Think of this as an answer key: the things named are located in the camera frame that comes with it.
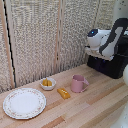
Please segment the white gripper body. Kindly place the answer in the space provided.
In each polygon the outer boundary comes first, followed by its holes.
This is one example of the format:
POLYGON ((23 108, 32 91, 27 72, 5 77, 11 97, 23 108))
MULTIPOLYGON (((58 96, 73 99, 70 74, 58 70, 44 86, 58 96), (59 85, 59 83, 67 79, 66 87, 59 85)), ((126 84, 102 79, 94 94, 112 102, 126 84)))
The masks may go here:
POLYGON ((85 52, 88 55, 91 55, 93 57, 98 57, 98 58, 101 58, 101 59, 104 59, 104 60, 109 60, 109 61, 112 60, 112 56, 111 57, 105 57, 105 56, 101 55, 99 53, 99 51, 91 50, 89 47, 85 47, 85 52))

